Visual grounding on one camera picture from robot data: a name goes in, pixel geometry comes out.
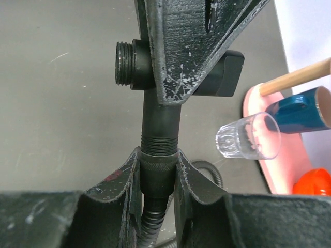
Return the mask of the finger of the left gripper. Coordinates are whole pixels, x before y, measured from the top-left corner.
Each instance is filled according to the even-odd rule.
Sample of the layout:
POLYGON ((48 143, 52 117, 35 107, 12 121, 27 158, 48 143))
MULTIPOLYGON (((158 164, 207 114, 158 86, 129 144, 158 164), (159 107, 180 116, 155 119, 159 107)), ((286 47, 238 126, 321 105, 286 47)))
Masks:
POLYGON ((155 80, 169 74, 199 85, 238 35, 264 8, 266 0, 135 1, 140 37, 149 42, 155 80))

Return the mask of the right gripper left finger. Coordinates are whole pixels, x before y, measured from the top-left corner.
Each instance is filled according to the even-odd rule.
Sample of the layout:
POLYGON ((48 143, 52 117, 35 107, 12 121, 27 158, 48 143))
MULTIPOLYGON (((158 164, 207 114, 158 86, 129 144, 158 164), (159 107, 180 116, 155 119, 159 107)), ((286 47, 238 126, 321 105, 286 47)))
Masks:
POLYGON ((84 192, 88 198, 87 247, 136 247, 142 196, 139 148, 100 183, 84 192))

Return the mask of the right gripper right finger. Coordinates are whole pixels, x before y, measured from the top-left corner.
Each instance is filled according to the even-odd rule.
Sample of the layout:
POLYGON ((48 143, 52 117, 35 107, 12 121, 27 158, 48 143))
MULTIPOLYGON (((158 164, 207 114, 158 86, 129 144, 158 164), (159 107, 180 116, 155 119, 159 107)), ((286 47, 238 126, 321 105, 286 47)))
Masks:
POLYGON ((179 151, 174 189, 177 247, 230 247, 226 194, 179 151))

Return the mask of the black valve fitting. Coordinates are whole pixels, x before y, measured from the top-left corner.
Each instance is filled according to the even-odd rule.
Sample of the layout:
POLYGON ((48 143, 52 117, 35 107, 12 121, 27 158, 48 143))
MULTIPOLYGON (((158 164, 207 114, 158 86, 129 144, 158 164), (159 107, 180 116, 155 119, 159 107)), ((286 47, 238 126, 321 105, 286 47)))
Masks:
POLYGON ((211 72, 198 85, 197 79, 179 68, 179 79, 169 74, 162 83, 155 80, 147 41, 116 44, 115 79, 118 85, 144 92, 141 150, 150 156, 173 155, 178 149, 181 105, 191 95, 232 97, 244 65, 244 56, 227 50, 211 72))

